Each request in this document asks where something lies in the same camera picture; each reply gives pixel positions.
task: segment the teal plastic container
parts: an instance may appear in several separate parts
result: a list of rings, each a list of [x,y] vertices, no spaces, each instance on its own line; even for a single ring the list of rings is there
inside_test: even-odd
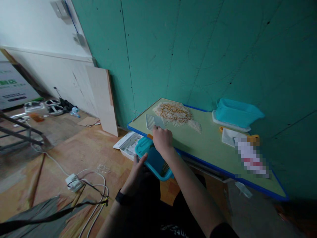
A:
[[[221,98],[217,103],[216,118],[218,121],[247,128],[255,120],[265,115],[256,106],[244,102]]]
[[[168,169],[165,176],[162,177],[160,174],[163,169],[164,159],[161,154],[154,147],[153,141],[147,137],[143,137],[138,141],[135,147],[136,154],[141,158],[146,152],[148,158],[145,161],[145,165],[153,172],[153,174],[161,181],[166,181],[169,178],[174,178],[171,169]]]

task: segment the wall switch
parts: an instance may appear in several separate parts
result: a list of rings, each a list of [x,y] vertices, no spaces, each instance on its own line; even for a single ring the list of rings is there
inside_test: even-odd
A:
[[[70,18],[70,15],[64,0],[58,0],[58,1],[50,2],[50,3],[58,18],[61,18],[61,19]]]

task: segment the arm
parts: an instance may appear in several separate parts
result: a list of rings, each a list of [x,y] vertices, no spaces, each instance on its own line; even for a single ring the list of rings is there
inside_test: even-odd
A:
[[[139,186],[139,179],[142,173],[142,166],[146,161],[147,157],[148,154],[146,153],[140,159],[139,163],[137,162],[137,156],[134,157],[133,167],[130,172],[130,175],[120,190],[122,194],[127,195],[129,197],[133,197],[135,195]],[[123,228],[129,210],[129,206],[122,206],[115,200],[97,237],[119,237],[119,234]]]
[[[226,220],[211,195],[178,155],[172,146],[172,139],[171,131],[160,127],[153,128],[155,148],[173,171],[192,215],[209,238],[212,230]]]

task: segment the teal wall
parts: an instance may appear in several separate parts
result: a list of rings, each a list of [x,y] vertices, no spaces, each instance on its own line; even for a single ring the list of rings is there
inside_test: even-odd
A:
[[[114,84],[118,123],[163,97],[212,110],[257,105],[252,125],[292,198],[317,198],[314,0],[73,0]]]

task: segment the grain pile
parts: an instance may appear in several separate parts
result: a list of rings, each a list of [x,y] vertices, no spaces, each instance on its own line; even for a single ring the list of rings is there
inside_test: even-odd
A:
[[[188,108],[179,103],[161,102],[153,111],[160,116],[164,122],[171,122],[175,127],[188,124],[198,133],[201,133],[201,125],[193,120],[193,115]]]

